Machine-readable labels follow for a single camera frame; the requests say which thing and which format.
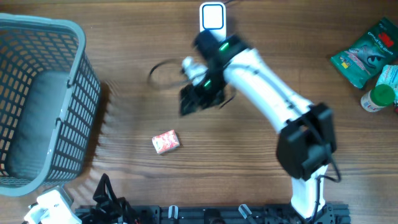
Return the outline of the red white patterned box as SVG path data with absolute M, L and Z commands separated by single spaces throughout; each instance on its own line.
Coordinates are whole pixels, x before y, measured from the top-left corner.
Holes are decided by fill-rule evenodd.
M 177 133 L 172 129 L 152 138 L 156 153 L 163 154 L 180 146 Z

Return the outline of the green 3M gloves package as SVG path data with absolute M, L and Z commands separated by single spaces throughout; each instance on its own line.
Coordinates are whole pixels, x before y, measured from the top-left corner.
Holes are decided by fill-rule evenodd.
M 330 61 L 353 86 L 362 89 L 368 80 L 396 59 L 397 26 L 384 17 Z

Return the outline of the green lid jar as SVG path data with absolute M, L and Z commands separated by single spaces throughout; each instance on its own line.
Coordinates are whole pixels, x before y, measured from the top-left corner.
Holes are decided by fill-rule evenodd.
M 386 84 L 375 86 L 361 98 L 361 106 L 364 110 L 374 113 L 393 104 L 396 94 L 394 89 Z

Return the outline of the white teal pouch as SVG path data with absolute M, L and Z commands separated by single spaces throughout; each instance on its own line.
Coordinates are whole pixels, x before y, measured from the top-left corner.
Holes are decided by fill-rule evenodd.
M 395 93 L 394 104 L 397 104 L 398 99 L 398 66 L 397 65 L 385 65 L 382 72 L 376 82 L 378 85 L 389 85 Z

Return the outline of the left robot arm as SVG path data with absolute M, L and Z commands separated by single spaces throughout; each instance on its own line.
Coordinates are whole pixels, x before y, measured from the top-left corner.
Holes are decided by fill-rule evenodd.
M 97 203 L 95 215 L 104 218 L 106 222 L 138 223 L 139 216 L 124 197 L 117 198 L 109 176 L 103 174 L 93 194 Z

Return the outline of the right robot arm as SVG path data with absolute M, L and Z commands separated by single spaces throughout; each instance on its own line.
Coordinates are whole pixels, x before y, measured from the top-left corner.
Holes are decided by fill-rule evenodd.
M 336 164 L 332 110 L 291 89 L 267 66 L 258 50 L 238 35 L 221 40 L 204 30 L 195 37 L 193 47 L 206 63 L 195 63 L 190 57 L 183 60 L 182 72 L 190 83 L 180 90 L 180 115 L 224 106 L 227 85 L 240 91 L 279 136 L 276 156 L 292 178 L 291 206 L 305 221 L 315 223 L 326 204 L 326 170 Z

